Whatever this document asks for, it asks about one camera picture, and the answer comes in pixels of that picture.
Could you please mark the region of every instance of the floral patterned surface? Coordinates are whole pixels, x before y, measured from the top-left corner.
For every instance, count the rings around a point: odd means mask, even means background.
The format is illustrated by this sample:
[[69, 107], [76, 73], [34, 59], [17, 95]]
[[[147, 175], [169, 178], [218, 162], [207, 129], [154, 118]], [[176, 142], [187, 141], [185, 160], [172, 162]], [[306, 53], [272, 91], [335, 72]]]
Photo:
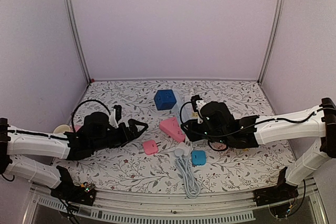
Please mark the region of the floral patterned surface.
[[[122, 119], [146, 122], [149, 129], [124, 148], [98, 151], [95, 156], [70, 162], [56, 159], [54, 165], [67, 168], [75, 182], [95, 183], [98, 188], [141, 193], [183, 194], [182, 176], [176, 170], [177, 142], [161, 132], [159, 122], [176, 116], [175, 111], [157, 111], [153, 98], [159, 89], [173, 89], [184, 99], [190, 92], [206, 101], [225, 102], [235, 118], [252, 114], [272, 115], [272, 110], [255, 82], [235, 81], [113, 81], [95, 82], [84, 100], [98, 99], [109, 108], [122, 105]], [[84, 116], [104, 111], [99, 104], [87, 103], [76, 114]], [[142, 143], [155, 140], [159, 152], [147, 156]], [[273, 185], [280, 169], [294, 161], [287, 141], [245, 150], [214, 152], [207, 145], [195, 145], [206, 152], [207, 163], [193, 168], [202, 193], [242, 190]]]

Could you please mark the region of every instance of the coiled white cord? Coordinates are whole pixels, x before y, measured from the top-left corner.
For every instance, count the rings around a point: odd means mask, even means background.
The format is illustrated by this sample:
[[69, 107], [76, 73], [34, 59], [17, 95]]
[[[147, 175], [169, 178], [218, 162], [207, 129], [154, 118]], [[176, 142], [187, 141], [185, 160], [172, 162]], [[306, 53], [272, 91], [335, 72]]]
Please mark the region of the coiled white cord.
[[177, 158], [175, 160], [175, 164], [177, 169], [182, 174], [185, 194], [189, 199], [195, 199], [200, 194], [201, 189], [194, 177], [194, 173], [191, 170], [191, 163], [189, 163], [191, 150], [189, 150], [188, 152], [188, 155], [185, 157], [183, 149], [176, 148], [175, 156]]

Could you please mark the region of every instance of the pink box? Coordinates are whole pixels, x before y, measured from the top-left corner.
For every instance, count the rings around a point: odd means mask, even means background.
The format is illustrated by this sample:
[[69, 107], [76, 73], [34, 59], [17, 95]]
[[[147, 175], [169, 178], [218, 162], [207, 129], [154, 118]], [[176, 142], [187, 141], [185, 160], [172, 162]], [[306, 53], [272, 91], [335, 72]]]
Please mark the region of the pink box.
[[143, 142], [142, 146], [147, 155], [153, 155], [159, 151], [154, 140], [148, 140], [146, 142]]
[[161, 131], [163, 131], [164, 133], [166, 133], [168, 136], [178, 141], [179, 143], [185, 140], [185, 134], [180, 128], [180, 125], [176, 117], [161, 121], [159, 124], [159, 128]]

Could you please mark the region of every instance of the blue box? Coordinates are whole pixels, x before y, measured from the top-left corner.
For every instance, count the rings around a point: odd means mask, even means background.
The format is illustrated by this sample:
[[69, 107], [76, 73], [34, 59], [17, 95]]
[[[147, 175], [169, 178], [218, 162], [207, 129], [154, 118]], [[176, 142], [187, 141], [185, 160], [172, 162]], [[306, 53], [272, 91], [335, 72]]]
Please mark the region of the blue box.
[[158, 90], [154, 96], [154, 102], [157, 110], [171, 110], [176, 104], [173, 90]]
[[193, 165], [205, 165], [206, 163], [205, 151], [192, 151], [191, 158]]

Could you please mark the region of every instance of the ventilation grille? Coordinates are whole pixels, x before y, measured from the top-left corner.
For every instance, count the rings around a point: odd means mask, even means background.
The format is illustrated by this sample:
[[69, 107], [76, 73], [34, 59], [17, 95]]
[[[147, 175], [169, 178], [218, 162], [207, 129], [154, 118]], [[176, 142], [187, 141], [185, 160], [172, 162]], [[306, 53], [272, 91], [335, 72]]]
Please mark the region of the ventilation grille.
[[[66, 208], [61, 202], [55, 199], [39, 196], [40, 205], [66, 212]], [[220, 224], [220, 223], [242, 223], [255, 220], [252, 211], [240, 212], [238, 214], [229, 214], [213, 217], [140, 217], [123, 214], [114, 214], [108, 211], [87, 209], [91, 213], [88, 216], [77, 214], [85, 218], [96, 220], [105, 220], [107, 222], [120, 224]]]

